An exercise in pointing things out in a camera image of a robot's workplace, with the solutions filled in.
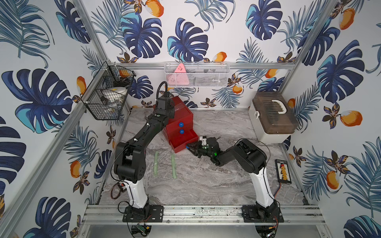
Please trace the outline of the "red three-drawer box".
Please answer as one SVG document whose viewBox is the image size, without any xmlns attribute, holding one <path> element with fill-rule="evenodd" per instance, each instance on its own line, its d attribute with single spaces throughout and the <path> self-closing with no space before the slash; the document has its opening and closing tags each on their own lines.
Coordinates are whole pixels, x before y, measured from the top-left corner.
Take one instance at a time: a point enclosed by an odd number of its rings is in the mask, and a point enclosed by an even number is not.
<svg viewBox="0 0 381 238">
<path fill-rule="evenodd" d="M 198 135 L 193 129 L 193 113 L 178 97 L 172 98 L 175 105 L 174 118 L 169 120 L 163 129 L 165 138 L 175 153 L 186 149 L 186 145 L 198 141 Z"/>
</svg>

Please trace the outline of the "green fruit knife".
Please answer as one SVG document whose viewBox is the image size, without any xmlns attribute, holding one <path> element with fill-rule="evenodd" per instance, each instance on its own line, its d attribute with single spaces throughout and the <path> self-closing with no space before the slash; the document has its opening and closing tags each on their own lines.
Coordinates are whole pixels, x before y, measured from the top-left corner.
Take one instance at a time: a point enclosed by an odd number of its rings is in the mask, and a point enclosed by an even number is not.
<svg viewBox="0 0 381 238">
<path fill-rule="evenodd" d="M 158 155 L 159 155 L 159 152 L 156 151 L 154 156 L 154 168 L 153 168 L 155 177 L 158 176 Z"/>
<path fill-rule="evenodd" d="M 172 165 L 173 179 L 176 179 L 177 178 L 177 172 L 176 172 L 176 156 L 175 156 L 175 154 L 171 155 L 171 165 Z"/>
</svg>

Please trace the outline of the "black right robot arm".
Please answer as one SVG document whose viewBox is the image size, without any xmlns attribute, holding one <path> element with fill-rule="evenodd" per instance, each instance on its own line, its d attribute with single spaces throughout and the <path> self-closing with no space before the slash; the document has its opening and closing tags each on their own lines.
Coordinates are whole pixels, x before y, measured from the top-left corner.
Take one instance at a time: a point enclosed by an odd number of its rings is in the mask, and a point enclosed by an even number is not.
<svg viewBox="0 0 381 238">
<path fill-rule="evenodd" d="M 187 144 L 186 148 L 198 158 L 209 157 L 218 167 L 237 161 L 252 179 L 256 192 L 256 207 L 267 213 L 278 207 L 268 184 L 267 155 L 249 139 L 239 139 L 232 147 L 222 151 L 218 138 L 202 136 L 199 141 Z"/>
</svg>

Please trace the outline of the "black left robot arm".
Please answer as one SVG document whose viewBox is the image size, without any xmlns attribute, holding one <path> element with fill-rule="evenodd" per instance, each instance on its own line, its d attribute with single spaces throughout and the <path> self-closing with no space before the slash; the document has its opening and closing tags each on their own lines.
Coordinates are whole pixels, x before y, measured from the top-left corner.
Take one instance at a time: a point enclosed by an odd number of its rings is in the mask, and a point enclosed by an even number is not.
<svg viewBox="0 0 381 238">
<path fill-rule="evenodd" d="M 120 142 L 116 147 L 114 174 L 128 188 L 130 206 L 134 212 L 146 217 L 149 201 L 141 181 L 146 172 L 146 149 L 174 117 L 175 106 L 169 96 L 156 100 L 152 114 L 146 118 L 143 128 L 130 140 Z"/>
</svg>

